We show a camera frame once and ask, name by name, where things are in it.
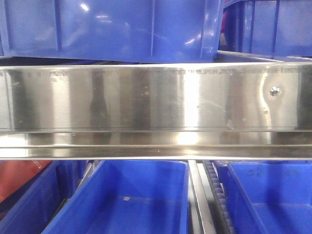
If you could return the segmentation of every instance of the blue plastic bin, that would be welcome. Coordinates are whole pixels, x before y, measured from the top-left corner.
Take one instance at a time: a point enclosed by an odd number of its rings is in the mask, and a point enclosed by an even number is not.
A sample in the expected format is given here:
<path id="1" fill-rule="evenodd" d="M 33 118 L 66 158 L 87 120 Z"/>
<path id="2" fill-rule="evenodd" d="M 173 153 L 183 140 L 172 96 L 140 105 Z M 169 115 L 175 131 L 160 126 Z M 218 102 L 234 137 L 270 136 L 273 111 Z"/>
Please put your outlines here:
<path id="1" fill-rule="evenodd" d="M 230 163 L 226 204 L 237 234 L 311 234 L 312 164 Z"/>
<path id="2" fill-rule="evenodd" d="M 3 56 L 2 44 L 1 44 L 1 34 L 0 34 L 0 56 Z"/>
<path id="3" fill-rule="evenodd" d="M 0 0 L 6 56 L 207 62 L 224 0 Z"/>
<path id="4" fill-rule="evenodd" d="M 186 234 L 187 192 L 186 163 L 104 161 L 43 234 Z"/>
<path id="5" fill-rule="evenodd" d="M 81 179 L 79 164 L 78 161 L 51 162 L 30 184 L 6 199 L 4 202 L 12 208 L 0 221 L 0 233 L 40 234 L 61 201 L 73 195 Z"/>
<path id="6" fill-rule="evenodd" d="M 225 4 L 224 28 L 230 51 L 312 56 L 312 1 L 232 0 Z"/>

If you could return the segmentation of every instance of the metal rail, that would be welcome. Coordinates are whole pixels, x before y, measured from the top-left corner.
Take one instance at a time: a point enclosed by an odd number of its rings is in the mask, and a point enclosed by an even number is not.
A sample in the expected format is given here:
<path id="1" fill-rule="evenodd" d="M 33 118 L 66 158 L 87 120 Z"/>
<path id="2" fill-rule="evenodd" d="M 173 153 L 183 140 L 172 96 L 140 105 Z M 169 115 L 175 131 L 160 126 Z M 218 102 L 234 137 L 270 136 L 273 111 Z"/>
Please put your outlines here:
<path id="1" fill-rule="evenodd" d="M 311 62 L 0 67 L 0 158 L 310 159 L 311 74 Z"/>

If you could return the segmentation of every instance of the stainless steel rail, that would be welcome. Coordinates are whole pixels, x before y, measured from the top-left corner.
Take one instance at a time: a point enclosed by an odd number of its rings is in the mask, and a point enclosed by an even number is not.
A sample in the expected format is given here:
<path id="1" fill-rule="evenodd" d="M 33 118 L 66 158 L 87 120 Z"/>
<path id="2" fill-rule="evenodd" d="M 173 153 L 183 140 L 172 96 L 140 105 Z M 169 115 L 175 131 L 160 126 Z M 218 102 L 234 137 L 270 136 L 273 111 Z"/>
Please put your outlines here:
<path id="1" fill-rule="evenodd" d="M 312 63 L 0 67 L 0 158 L 309 159 Z"/>

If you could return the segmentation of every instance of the red object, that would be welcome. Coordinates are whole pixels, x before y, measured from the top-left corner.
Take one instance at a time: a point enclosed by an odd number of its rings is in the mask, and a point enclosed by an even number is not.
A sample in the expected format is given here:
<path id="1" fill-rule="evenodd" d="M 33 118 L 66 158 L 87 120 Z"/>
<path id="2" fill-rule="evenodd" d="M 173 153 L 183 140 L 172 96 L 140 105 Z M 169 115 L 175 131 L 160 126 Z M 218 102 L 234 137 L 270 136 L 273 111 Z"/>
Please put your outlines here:
<path id="1" fill-rule="evenodd" d="M 37 175 L 51 161 L 16 160 L 0 163 L 0 202 Z"/>

